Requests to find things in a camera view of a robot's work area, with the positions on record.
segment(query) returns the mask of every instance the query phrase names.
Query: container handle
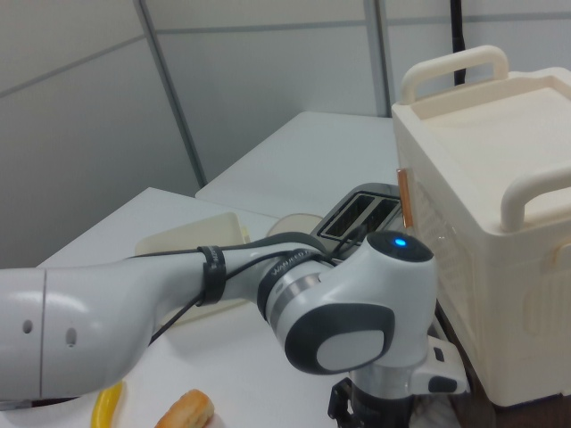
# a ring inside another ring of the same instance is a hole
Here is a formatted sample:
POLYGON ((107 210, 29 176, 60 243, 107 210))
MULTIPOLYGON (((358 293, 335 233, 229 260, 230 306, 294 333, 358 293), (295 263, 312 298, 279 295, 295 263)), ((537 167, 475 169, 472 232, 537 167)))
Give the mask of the container handle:
POLYGON ((517 232, 524 225, 525 205, 537 196, 571 187, 571 163, 537 169, 511 183, 501 198, 501 228, 517 232))
POLYGON ((419 62, 413 65, 402 78, 401 104, 414 103, 417 99, 417 86, 426 80, 489 62, 493 65, 493 78, 495 80, 508 78, 508 57, 496 46, 479 46, 433 60, 419 62))

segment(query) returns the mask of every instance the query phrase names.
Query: toaster slot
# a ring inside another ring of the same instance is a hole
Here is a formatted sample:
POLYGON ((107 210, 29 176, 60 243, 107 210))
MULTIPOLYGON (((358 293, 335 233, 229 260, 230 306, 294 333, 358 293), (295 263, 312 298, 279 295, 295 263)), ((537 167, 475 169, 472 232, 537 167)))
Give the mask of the toaster slot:
POLYGON ((347 204, 339 217, 326 231, 326 235, 341 238, 374 200, 374 196, 358 194, 347 204))
POLYGON ((367 228, 367 233, 375 232, 383 222, 391 216, 391 213, 399 204, 394 199, 383 199, 381 202, 368 214, 363 224, 367 228))

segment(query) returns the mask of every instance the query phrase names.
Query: white wall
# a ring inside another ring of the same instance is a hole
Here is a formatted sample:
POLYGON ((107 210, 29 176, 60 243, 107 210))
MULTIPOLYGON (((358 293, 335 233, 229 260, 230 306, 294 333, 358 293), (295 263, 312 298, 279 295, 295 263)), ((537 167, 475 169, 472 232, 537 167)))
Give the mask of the white wall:
POLYGON ((146 187, 198 189, 131 0, 0 1, 0 268, 146 187))
MULTIPOLYGON (((450 2, 386 0, 393 88, 400 98, 404 73, 417 62, 451 53, 450 2)), ((571 2, 568 0, 479 0, 462 2, 466 47, 496 45, 510 68, 532 71, 571 69, 571 2)), ((468 70, 467 81, 488 77, 489 69, 468 70)), ((447 76, 425 85, 421 94, 453 85, 447 76)))
POLYGON ((146 3, 208 180, 301 111, 388 113, 363 1, 146 3))

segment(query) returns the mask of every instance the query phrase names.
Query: black cable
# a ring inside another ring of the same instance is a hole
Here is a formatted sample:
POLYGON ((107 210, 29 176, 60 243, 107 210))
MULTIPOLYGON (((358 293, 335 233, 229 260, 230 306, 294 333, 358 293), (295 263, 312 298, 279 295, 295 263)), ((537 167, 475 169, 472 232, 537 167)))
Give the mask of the black cable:
POLYGON ((287 254, 289 254, 290 251, 277 251, 277 252, 272 252, 271 254, 266 254, 265 256, 260 256, 257 259, 251 260, 248 263, 246 263, 245 265, 242 265, 241 267, 239 267, 236 270, 233 270, 232 272, 230 272, 229 274, 226 275, 226 280, 233 278, 234 276, 241 274, 242 272, 244 272, 247 268, 251 268, 254 265, 257 265, 258 263, 267 260, 267 259, 274 259, 275 257, 282 257, 285 256, 287 254))
MULTIPOLYGON (((452 51, 454 53, 466 50, 462 30, 462 0, 450 0, 450 16, 452 24, 452 51)), ((466 82, 466 69, 454 71, 454 85, 466 82)))
MULTIPOLYGON (((277 252, 272 252, 270 254, 266 254, 265 256, 261 256, 257 259, 251 260, 248 263, 242 265, 241 267, 239 267, 238 269, 230 272, 229 274, 226 275, 226 280, 233 278, 234 276, 244 272, 247 268, 251 268, 252 266, 267 260, 267 259, 274 259, 275 257, 281 257, 281 256, 285 256, 286 254, 288 254, 290 251, 277 251, 277 252)), ((183 315, 185 315, 185 313, 192 308, 196 303, 198 303, 200 300, 202 300, 203 294, 199 293, 197 296, 195 296, 191 301, 189 301, 179 312, 177 312, 171 319, 169 319, 169 321, 167 321, 159 330, 157 330, 157 332, 155 334, 153 334, 153 336, 151 337, 151 341, 149 342, 149 346, 151 345, 151 343, 153 343, 154 341, 156 341, 159 337, 161 337, 161 335, 166 332, 169 328, 172 327, 173 324, 175 324, 183 315)))
POLYGON ((149 342, 149 346, 156 341, 161 335, 169 330, 169 328, 175 324, 180 317, 185 315, 185 313, 192 308, 196 303, 198 303, 202 299, 202 294, 198 294, 195 296, 191 301, 189 301, 179 312, 177 312, 169 321, 165 323, 153 336, 151 337, 151 341, 149 342))
POLYGON ((336 245, 336 247, 328 254, 326 254, 326 259, 333 259, 333 258, 340 258, 341 256, 343 256, 348 250, 350 250, 352 247, 354 247, 355 245, 357 245, 357 243, 362 243, 363 239, 365 239, 365 236, 367 235, 368 230, 365 227, 365 225, 360 225, 355 227, 351 232, 349 232, 342 240, 340 243, 338 243, 336 245), (344 245, 346 245, 347 243, 349 243, 349 245, 347 246, 347 248, 345 248, 343 251, 341 251, 341 249, 343 248, 344 245))

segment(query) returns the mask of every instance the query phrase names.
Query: white container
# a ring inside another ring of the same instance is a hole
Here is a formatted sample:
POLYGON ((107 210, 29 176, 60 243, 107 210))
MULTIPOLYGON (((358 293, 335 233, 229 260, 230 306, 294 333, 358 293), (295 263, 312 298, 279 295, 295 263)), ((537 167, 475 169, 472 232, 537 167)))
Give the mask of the white container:
POLYGON ((571 392, 570 98, 568 70, 509 72, 481 46, 412 67, 393 107, 412 231, 499 406, 571 392), (485 63, 492 79, 417 99, 421 82, 485 63))

